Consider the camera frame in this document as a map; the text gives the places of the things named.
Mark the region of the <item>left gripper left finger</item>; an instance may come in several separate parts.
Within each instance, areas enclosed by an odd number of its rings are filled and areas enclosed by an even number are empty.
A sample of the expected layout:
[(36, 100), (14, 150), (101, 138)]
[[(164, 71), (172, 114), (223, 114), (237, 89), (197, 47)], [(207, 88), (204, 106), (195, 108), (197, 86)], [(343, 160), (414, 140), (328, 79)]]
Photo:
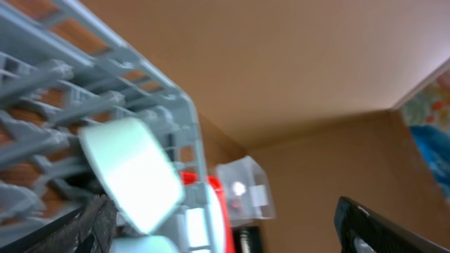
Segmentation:
[(117, 208), (107, 195), (91, 201), (1, 248), (1, 253), (108, 253), (116, 230)]

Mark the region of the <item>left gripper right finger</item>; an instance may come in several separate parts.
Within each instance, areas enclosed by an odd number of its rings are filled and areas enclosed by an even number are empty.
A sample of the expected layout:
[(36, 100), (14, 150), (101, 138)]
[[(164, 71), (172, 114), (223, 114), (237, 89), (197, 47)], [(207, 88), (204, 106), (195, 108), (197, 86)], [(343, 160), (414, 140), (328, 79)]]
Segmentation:
[(334, 225), (342, 253), (449, 253), (345, 196), (337, 202)]

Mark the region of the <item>light blue bowl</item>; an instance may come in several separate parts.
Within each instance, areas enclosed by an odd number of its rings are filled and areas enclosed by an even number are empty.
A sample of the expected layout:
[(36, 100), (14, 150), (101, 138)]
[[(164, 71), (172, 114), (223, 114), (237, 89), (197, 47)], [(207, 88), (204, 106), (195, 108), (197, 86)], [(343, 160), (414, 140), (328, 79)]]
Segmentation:
[(110, 253), (180, 253), (178, 247), (161, 235), (115, 238)]

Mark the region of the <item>mint green bowl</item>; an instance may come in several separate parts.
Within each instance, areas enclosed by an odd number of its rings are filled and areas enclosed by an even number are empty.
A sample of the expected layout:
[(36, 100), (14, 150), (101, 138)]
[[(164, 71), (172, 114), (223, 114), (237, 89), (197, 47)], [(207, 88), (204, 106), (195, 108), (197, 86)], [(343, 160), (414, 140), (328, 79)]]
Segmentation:
[(154, 232), (184, 200), (178, 172), (141, 120), (86, 126), (78, 137), (102, 188), (137, 232)]

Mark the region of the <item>red snack wrapper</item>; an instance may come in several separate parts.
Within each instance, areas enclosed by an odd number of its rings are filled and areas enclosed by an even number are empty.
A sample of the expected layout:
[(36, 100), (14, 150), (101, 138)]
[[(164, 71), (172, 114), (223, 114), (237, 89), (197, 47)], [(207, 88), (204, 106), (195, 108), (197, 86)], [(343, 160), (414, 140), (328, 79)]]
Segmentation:
[(238, 198), (230, 200), (229, 205), (231, 206), (232, 210), (235, 212), (241, 213), (243, 211), (241, 201)]

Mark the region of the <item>grey dishwasher rack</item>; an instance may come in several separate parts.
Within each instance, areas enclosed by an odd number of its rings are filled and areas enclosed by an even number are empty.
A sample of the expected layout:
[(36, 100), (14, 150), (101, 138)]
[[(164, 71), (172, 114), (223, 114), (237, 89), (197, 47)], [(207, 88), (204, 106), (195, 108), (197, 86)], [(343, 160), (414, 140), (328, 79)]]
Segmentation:
[[(78, 131), (128, 117), (159, 141), (185, 198), (148, 235), (116, 207), (112, 240), (161, 235), (180, 252), (218, 252), (200, 123), (189, 96), (80, 2), (1, 2), (1, 171), (30, 164), (38, 173), (29, 186), (1, 181), (1, 248), (107, 195)], [(195, 208), (203, 209), (207, 231), (200, 247), (188, 245), (186, 230), (186, 211)]]

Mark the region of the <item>red plastic tray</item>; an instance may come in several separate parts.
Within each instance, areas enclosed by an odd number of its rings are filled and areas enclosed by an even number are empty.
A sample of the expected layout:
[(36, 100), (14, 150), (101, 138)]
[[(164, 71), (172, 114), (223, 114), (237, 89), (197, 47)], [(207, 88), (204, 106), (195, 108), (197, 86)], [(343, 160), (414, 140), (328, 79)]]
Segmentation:
[[(208, 194), (212, 198), (209, 208), (212, 212), (214, 244), (218, 247), (218, 252), (235, 253), (224, 189), (215, 176), (208, 176), (207, 182), (209, 183)], [(203, 209), (195, 208), (186, 211), (186, 230), (190, 247), (200, 247), (208, 243)]]

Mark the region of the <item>clear plastic bin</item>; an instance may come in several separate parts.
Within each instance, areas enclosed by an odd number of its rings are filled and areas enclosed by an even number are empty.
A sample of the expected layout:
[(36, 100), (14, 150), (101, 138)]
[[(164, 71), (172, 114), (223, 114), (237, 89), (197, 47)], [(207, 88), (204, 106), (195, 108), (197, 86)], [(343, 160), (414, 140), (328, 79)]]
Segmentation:
[(250, 156), (219, 164), (217, 177), (224, 189), (226, 207), (233, 227), (276, 218), (268, 177)]

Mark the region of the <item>crumpled white tissue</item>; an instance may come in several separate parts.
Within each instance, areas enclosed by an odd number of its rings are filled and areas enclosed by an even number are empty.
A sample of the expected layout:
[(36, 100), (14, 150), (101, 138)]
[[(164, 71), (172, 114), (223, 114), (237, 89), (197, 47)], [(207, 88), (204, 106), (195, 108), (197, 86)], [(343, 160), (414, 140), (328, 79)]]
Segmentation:
[(231, 190), (233, 191), (233, 194), (237, 197), (242, 196), (247, 192), (246, 186), (240, 181), (233, 182)]

